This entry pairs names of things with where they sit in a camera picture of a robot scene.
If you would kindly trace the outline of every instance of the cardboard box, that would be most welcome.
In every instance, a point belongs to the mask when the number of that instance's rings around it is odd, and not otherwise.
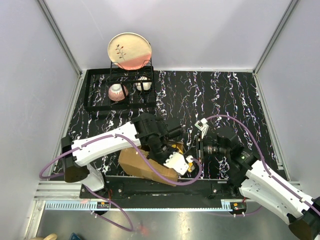
[[[144,150],[141,150],[141,152],[144,156],[148,155],[148,152]],[[178,174],[175,170],[160,165],[152,159],[148,159],[148,161],[162,176],[175,182],[178,181]],[[148,167],[148,165],[133,147],[121,150],[118,162],[125,173],[128,175],[140,177],[143,179],[150,179],[159,183],[175,186],[157,176],[154,171],[152,171],[150,167]]]

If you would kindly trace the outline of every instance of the decorative plate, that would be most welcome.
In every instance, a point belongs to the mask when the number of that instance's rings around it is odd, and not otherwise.
[[[142,36],[132,32],[121,33],[109,42],[110,60],[120,68],[137,70],[151,59],[151,46]]]

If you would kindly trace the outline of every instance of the white bracket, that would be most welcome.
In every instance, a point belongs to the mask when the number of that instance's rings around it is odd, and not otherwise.
[[[180,176],[184,175],[189,169],[185,157],[178,152],[172,153],[163,165],[169,169],[174,169]]]
[[[84,184],[94,192],[103,189],[105,182],[102,173],[97,171],[90,163],[86,167],[90,173],[85,179],[81,180],[80,183]]]
[[[197,129],[201,131],[201,138],[203,139],[204,136],[207,134],[209,125],[207,124],[207,120],[205,118],[202,118],[201,120],[198,120],[195,122],[195,126]]]

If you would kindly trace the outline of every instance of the metal floor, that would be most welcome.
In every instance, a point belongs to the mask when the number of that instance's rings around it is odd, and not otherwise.
[[[258,208],[249,203],[248,212]],[[221,217],[206,212],[129,212],[137,231],[126,232],[86,211],[45,210],[38,236],[51,233],[68,240],[74,232],[82,240],[295,240],[288,226],[267,209],[248,217]],[[105,217],[129,226],[120,212]]]

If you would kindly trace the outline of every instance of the black dish rack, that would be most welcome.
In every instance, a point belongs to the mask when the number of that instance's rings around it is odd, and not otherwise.
[[[156,106],[155,78],[152,60],[146,60],[137,70],[125,70],[119,63],[111,62],[110,68],[90,69],[84,78],[84,109],[88,112],[147,109]],[[144,90],[143,83],[151,83]],[[109,87],[121,84],[124,100],[113,101],[108,96]],[[140,84],[139,91],[135,84]]]

